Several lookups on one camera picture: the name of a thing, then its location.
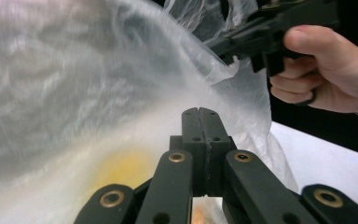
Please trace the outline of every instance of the transparent plastic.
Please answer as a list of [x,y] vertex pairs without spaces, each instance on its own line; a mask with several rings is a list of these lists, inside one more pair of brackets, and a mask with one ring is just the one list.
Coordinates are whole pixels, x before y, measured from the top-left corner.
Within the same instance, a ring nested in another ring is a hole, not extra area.
[[269,142],[265,74],[221,64],[166,9],[0,0],[0,223],[70,223],[104,184],[136,187],[181,133],[181,113],[201,106],[295,184]]

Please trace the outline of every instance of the white table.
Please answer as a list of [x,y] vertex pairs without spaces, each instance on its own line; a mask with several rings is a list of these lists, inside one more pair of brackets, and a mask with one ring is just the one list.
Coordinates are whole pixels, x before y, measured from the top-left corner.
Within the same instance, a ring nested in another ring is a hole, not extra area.
[[324,184],[358,203],[358,153],[273,122],[271,133],[281,144],[300,189]]

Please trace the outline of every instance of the dark background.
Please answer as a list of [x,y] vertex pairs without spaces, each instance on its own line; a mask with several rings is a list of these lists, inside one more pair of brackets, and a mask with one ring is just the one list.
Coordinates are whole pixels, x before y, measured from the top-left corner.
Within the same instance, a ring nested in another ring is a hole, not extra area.
[[[154,0],[163,6],[165,0]],[[220,0],[223,15],[228,13],[228,1]],[[269,0],[257,0],[264,5]],[[340,27],[337,30],[358,46],[358,0],[337,0]],[[270,95],[272,119],[276,122],[322,138],[358,152],[358,116],[338,114],[286,104]]]

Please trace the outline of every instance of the person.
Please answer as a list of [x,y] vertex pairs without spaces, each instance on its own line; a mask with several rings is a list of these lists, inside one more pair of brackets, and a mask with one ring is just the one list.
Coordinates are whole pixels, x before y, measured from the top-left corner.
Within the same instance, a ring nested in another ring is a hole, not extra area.
[[285,59],[285,71],[270,79],[271,94],[296,104],[358,113],[358,47],[333,30],[301,25],[286,32],[284,45],[309,56]]

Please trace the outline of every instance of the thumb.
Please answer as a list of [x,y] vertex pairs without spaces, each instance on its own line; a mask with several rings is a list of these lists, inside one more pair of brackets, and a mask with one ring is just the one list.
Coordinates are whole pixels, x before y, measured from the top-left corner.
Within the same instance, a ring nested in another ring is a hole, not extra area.
[[349,48],[352,43],[322,26],[293,27],[286,32],[283,42],[292,51],[313,55],[319,66],[326,70],[342,68],[352,59]]

